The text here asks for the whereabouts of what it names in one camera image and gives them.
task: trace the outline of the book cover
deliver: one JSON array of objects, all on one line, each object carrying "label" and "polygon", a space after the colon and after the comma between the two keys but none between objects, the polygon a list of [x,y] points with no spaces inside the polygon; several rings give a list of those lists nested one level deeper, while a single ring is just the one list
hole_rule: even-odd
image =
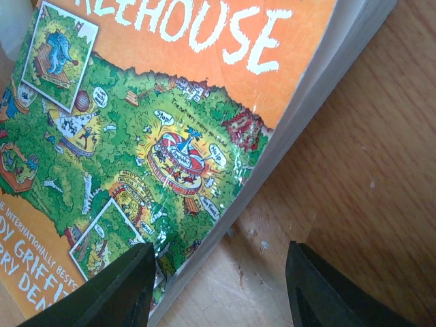
[{"label": "book cover", "polygon": [[250,178],[335,3],[38,3],[0,107],[0,278],[25,317],[146,241],[159,305]]}]

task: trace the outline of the blue cartoon creature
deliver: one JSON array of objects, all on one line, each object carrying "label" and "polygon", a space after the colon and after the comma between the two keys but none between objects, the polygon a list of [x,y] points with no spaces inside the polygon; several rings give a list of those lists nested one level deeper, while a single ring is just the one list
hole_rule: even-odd
[{"label": "blue cartoon creature", "polygon": [[73,60],[69,55],[71,44],[65,35],[58,31],[51,33],[47,37],[47,43],[52,46],[48,57],[51,64],[50,69],[47,71],[49,74],[59,75],[67,61],[71,61],[75,66],[78,65],[78,61]]}]

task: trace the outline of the brown wood grain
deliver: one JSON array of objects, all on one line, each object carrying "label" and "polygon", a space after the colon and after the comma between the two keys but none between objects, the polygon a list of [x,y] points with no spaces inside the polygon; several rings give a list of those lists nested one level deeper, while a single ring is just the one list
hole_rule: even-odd
[{"label": "brown wood grain", "polygon": [[[436,324],[435,15],[399,1],[159,327],[291,325],[291,240]],[[2,287],[0,307],[2,326],[22,320]]]}]

